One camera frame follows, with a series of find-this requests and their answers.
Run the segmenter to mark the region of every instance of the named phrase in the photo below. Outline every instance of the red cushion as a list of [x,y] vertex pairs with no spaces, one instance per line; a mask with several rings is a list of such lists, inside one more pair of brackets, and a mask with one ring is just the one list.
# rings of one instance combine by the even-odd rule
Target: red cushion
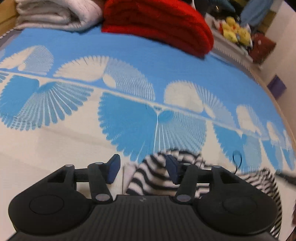
[[276,43],[261,33],[254,34],[252,39],[254,41],[254,45],[253,49],[249,52],[249,55],[253,58],[254,63],[260,64],[273,51]]
[[160,40],[202,57],[214,44],[204,18],[180,0],[107,0],[102,31]]

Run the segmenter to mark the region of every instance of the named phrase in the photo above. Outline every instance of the black and white striped fabric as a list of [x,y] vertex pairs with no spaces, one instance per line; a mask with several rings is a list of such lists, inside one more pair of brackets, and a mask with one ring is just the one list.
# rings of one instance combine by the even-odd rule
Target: black and white striped fabric
[[[172,150],[163,153],[157,153],[147,156],[144,161],[138,166],[133,178],[126,191],[127,195],[170,195],[174,196],[179,185],[175,185],[169,178],[168,172],[165,169],[166,155],[173,155],[182,163],[195,164],[201,169],[211,169],[211,165],[207,165],[200,154],[194,155],[187,151]],[[278,207],[278,216],[274,227],[271,229],[271,234],[275,238],[279,238],[281,229],[282,208],[280,194],[278,191],[275,178],[268,169],[263,169],[257,172],[245,174],[237,174],[241,179],[250,183],[257,189],[273,198]],[[209,192],[209,184],[198,183],[195,198],[201,198]]]

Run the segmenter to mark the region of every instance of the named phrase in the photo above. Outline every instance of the blue clothing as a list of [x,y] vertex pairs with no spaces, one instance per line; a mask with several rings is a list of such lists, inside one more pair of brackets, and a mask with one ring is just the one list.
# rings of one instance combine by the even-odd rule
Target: blue clothing
[[250,0],[241,13],[241,26],[259,25],[268,13],[274,0]]

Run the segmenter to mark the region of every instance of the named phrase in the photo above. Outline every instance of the red folded blanket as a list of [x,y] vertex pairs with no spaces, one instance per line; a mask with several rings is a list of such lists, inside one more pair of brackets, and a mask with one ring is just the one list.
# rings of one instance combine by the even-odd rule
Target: red folded blanket
[[102,32],[159,40],[203,57],[214,44],[199,12],[180,0],[107,0]]

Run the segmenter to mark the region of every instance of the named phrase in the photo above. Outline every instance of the plush toy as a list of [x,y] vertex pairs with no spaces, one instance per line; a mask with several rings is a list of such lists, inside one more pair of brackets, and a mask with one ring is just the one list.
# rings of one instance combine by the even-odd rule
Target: plush toy
[[233,28],[233,32],[235,32],[237,34],[240,29],[240,25],[238,23],[236,23],[235,25],[233,25],[232,28]]
[[239,42],[245,46],[251,45],[251,35],[246,28],[240,28],[238,30]]
[[235,22],[235,19],[233,17],[227,17],[226,18],[226,23],[230,26],[230,27],[233,27],[236,22]]
[[223,36],[224,36],[224,38],[226,38],[227,40],[229,40],[232,43],[237,43],[238,42],[237,37],[236,37],[236,35],[235,35],[235,33],[233,31],[224,30],[223,31]]
[[233,30],[233,28],[231,26],[229,26],[227,23],[222,24],[222,29],[223,29],[223,31],[232,31]]
[[226,24],[225,20],[213,20],[213,26],[223,35],[222,25]]

